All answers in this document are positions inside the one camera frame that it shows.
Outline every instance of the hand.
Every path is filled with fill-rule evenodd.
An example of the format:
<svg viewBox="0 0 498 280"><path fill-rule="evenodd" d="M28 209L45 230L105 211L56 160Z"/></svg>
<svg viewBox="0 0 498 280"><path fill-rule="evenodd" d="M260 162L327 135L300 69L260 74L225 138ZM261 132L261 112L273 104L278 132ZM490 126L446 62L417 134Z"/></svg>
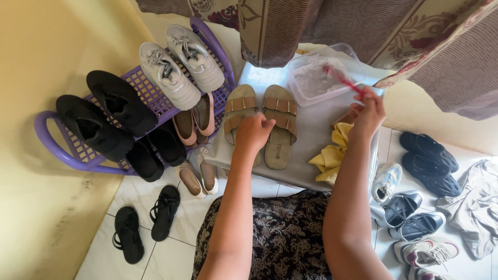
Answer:
<svg viewBox="0 0 498 280"><path fill-rule="evenodd" d="M261 112L246 117L237 130L235 149L241 149L256 155L256 153L266 144L274 125L275 120L268 121Z"/></svg>
<svg viewBox="0 0 498 280"><path fill-rule="evenodd" d="M365 95L355 95L355 99L362 101L364 106L352 103L349 115L353 118L355 125L348 134L349 142L366 140L370 143L377 129L385 119L382 98L371 88L363 88Z"/></svg>

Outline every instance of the floral skirt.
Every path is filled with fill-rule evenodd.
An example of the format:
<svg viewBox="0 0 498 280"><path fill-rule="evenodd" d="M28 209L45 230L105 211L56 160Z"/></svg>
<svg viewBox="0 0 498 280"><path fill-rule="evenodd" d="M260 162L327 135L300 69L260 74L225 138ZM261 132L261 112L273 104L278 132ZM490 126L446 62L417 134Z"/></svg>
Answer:
<svg viewBox="0 0 498 280"><path fill-rule="evenodd" d="M303 190L287 197L253 198L251 280L329 280L322 223L330 192ZM206 214L195 250L192 280L206 259L221 197Z"/></svg>

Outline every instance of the white tile floor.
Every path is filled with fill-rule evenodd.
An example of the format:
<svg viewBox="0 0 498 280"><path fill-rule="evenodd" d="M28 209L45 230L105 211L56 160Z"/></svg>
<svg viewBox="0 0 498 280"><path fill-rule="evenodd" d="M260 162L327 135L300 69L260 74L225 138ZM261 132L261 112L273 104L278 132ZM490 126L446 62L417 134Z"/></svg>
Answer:
<svg viewBox="0 0 498 280"><path fill-rule="evenodd" d="M400 134L401 132L399 131L381 128L378 147L379 163L400 163L401 157L406 152L399 144ZM498 157L492 158L486 154L460 149L447 144L443 145L457 159L460 165L459 171L453 174L457 180L472 164L481 159L493 159L493 161L498 162ZM190 162L197 168L196 154L196 151L192 153ZM76 280L190 279L197 232L209 206L214 199L223 194L227 183L225 173L221 169L218 169L218 182L220 191L217 195L198 200L188 193L186 187L175 175L173 168L168 168L163 177L154 183L146 183L135 176L125 177L100 229L95 235ZM161 188L167 184L178 187L181 203L175 215L169 238L163 242L155 242L150 237L152 221L149 218L149 210L154 205ZM408 172L404 172L396 192L413 189L418 189L425 195L422 208L418 211L434 211L436 198L426 191ZM252 195L254 197L287 196L300 190L300 188L278 185L259 178L253 177L252 179ZM133 206L140 217L140 236L145 247L145 254L143 259L136 265L126 263L122 252L115 249L111 241L114 234L114 215L118 209L126 205ZM405 267L394 259L390 249L390 245L395 240L388 235L386 229L378 227L375 223L372 223L372 227L372 245L375 252L392 272L395 279L405 279L403 273ZM445 225L437 233L453 240L461 248L461 253L456 258L444 263L448 272L443 266L430 267L430 270L462 280L498 279L498 251L495 251L493 256L487 256L483 260L476 261L471 258L471 254L466 245L463 244L457 230Z"/></svg>

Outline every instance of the white cloth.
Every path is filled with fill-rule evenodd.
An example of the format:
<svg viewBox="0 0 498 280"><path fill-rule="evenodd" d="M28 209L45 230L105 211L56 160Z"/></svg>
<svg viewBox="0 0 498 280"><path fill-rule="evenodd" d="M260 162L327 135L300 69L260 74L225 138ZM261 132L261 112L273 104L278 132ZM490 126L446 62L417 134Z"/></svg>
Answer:
<svg viewBox="0 0 498 280"><path fill-rule="evenodd" d="M459 183L462 194L442 197L436 207L450 214L448 224L461 231L474 256L481 260L498 242L498 164L481 160Z"/></svg>

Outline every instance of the white powder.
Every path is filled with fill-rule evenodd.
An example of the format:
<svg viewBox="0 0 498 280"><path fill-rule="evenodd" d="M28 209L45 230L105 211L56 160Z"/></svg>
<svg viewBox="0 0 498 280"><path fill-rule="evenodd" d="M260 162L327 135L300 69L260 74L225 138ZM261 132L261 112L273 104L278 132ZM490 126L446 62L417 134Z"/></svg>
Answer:
<svg viewBox="0 0 498 280"><path fill-rule="evenodd" d="M327 75L323 71L324 65L335 68L343 74L346 80L351 81L351 77L348 75L344 65L339 59L326 58L317 60L292 71L292 75L296 79L296 83L304 96L317 97L345 87L345 85L340 83L333 75Z"/></svg>

